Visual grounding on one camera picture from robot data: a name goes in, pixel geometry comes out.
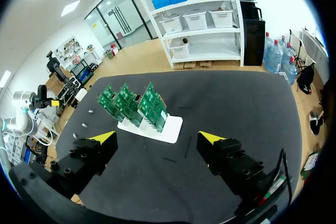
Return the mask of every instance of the black cabinet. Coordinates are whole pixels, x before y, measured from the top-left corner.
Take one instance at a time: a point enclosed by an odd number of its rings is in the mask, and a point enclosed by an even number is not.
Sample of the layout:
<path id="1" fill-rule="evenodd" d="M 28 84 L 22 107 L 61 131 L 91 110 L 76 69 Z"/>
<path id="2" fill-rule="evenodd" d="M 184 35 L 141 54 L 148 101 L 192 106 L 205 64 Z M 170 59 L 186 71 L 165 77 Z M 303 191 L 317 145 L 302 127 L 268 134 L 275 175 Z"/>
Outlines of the black cabinet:
<path id="1" fill-rule="evenodd" d="M 265 45 L 265 21 L 262 19 L 244 19 L 244 33 L 244 65 L 261 66 Z"/>

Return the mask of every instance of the black backpack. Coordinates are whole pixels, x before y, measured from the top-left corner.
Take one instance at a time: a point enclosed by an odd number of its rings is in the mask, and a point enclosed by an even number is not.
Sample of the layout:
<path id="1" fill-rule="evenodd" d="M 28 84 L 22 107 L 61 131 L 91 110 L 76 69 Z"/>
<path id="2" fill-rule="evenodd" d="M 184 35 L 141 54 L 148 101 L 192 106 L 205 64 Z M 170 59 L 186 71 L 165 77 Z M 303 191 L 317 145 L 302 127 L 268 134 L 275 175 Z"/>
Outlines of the black backpack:
<path id="1" fill-rule="evenodd" d="M 311 94 L 310 85 L 314 79 L 314 69 L 312 66 L 307 66 L 302 70 L 298 78 L 298 86 L 305 94 Z"/>

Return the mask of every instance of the black table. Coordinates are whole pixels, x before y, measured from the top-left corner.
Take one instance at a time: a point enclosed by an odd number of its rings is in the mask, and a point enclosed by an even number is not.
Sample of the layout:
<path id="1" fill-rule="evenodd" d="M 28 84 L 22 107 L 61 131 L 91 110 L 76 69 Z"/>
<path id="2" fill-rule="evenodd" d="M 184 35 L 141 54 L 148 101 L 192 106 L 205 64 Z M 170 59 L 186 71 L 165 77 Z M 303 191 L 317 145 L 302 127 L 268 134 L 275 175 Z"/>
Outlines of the black table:
<path id="1" fill-rule="evenodd" d="M 109 84 L 119 90 L 128 83 L 130 90 L 142 94 L 150 81 L 162 95 L 167 111 L 183 118 L 176 144 L 118 129 L 117 121 L 97 103 L 97 94 Z M 235 137 L 249 156 L 265 163 L 266 173 L 275 168 L 284 148 L 293 190 L 298 181 L 300 121 L 291 88 L 277 74 L 181 71 L 101 78 L 68 121 L 57 153 L 59 157 L 68 153 L 73 133 L 92 137 L 112 130 L 117 132 L 119 149 L 103 174 L 95 176 L 80 194 L 87 208 L 108 216 L 192 223 L 219 223 L 233 217 L 241 200 L 219 176 L 211 174 L 196 150 L 200 130 Z M 278 207 L 284 209 L 287 201 L 285 191 Z"/>

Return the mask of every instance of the wooden floor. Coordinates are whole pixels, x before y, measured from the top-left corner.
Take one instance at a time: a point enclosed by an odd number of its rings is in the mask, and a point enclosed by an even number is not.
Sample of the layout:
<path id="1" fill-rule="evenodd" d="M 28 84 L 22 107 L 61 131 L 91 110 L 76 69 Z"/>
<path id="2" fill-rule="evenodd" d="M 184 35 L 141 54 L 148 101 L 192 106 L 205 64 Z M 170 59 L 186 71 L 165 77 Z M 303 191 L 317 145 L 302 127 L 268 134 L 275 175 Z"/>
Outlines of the wooden floor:
<path id="1" fill-rule="evenodd" d="M 208 68 L 196 66 L 194 69 L 174 70 L 171 69 L 168 60 L 164 54 L 159 40 L 151 40 L 141 44 L 134 45 L 119 51 L 117 56 L 112 59 L 104 58 L 103 63 L 94 72 L 94 76 L 85 85 L 87 90 L 90 90 L 90 85 L 93 85 L 99 78 L 107 76 L 119 76 L 124 74 L 135 73 L 150 73 L 150 72 L 169 72 L 169 71 L 193 71 L 193 70 L 240 70 L 240 71 L 261 71 L 265 72 L 264 67 L 259 66 L 245 66 L 240 67 L 239 61 L 213 61 L 213 65 Z M 314 86 L 312 87 L 312 94 L 306 95 L 302 91 L 297 92 L 297 83 L 292 86 L 292 91 L 297 104 L 301 133 L 302 133 L 302 157 L 301 167 L 304 165 L 308 155 L 320 148 L 326 139 L 326 130 L 324 125 L 321 127 L 320 134 L 314 136 L 310 131 L 309 125 L 309 112 L 315 110 L 318 113 L 322 110 L 319 105 L 319 89 L 322 88 L 322 82 L 315 74 Z M 73 108 L 66 108 L 60 117 L 56 128 L 59 132 L 64 128 L 66 122 L 69 120 L 73 113 Z M 56 157 L 56 151 L 50 147 L 48 149 L 50 156 Z M 303 181 L 299 178 L 295 196 L 301 191 Z M 72 200 L 77 201 L 79 198 L 76 196 Z"/>

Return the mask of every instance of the black refrigerator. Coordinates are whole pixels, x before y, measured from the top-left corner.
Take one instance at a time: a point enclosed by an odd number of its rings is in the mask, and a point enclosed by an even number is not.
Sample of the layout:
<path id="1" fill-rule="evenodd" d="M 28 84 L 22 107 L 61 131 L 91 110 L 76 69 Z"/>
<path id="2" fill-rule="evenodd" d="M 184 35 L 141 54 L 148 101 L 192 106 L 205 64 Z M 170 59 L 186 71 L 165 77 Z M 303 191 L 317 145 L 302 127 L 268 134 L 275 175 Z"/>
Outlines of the black refrigerator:
<path id="1" fill-rule="evenodd" d="M 246 66 L 261 66 L 264 56 L 265 21 L 262 19 L 261 9 L 255 4 L 256 0 L 240 0 L 244 21 Z"/>

